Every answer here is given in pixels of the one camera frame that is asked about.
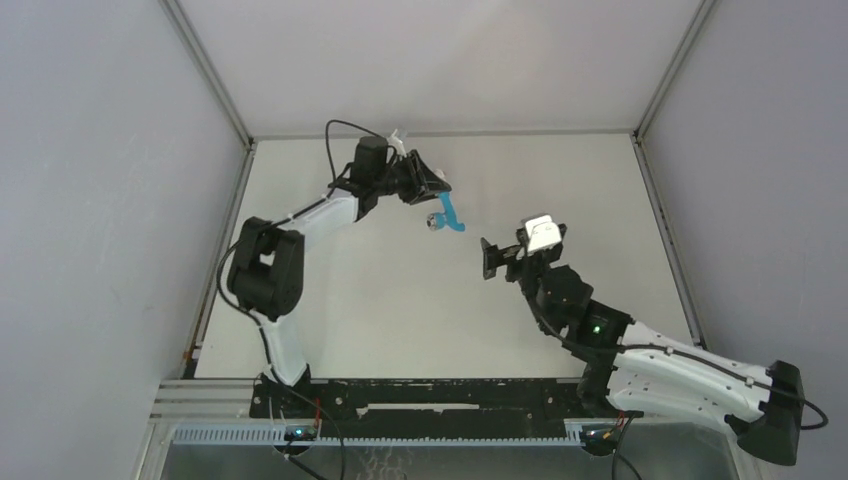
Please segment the blue plastic water faucet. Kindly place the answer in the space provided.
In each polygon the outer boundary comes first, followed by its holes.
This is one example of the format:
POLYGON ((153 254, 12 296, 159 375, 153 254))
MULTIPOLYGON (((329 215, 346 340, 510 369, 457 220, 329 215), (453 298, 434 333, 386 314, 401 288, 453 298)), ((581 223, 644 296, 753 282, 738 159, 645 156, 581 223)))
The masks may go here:
POLYGON ((464 232, 466 226, 460 222, 456 210, 452 204, 449 192, 440 193, 437 198, 442 210, 430 213, 426 218, 426 225, 431 231, 450 229, 455 232, 464 232))

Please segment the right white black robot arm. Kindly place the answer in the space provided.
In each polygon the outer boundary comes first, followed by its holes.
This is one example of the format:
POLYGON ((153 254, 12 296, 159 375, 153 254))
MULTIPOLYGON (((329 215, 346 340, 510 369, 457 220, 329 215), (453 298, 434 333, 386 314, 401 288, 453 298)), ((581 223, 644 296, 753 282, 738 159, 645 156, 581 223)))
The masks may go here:
POLYGON ((679 418, 732 436, 759 460, 796 465, 805 407, 799 368, 722 357, 595 300, 592 286, 558 262, 565 232, 544 216, 519 228, 514 245, 482 239, 482 275, 503 269, 539 330, 584 362, 582 410, 679 418))

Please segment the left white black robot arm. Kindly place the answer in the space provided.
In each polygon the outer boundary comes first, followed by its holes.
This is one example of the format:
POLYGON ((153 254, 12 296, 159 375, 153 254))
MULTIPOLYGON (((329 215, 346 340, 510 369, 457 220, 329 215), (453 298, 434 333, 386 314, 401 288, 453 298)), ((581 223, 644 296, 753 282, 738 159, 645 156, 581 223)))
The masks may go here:
POLYGON ((365 136, 352 161, 311 203, 277 221, 253 216, 242 223, 217 265, 216 290, 257 327, 264 374, 279 384, 273 401, 286 415, 305 414, 313 401, 311 388, 300 382, 309 365, 292 318, 304 290, 308 250, 362 220, 382 197, 417 205, 451 190, 443 173, 396 136, 365 136))

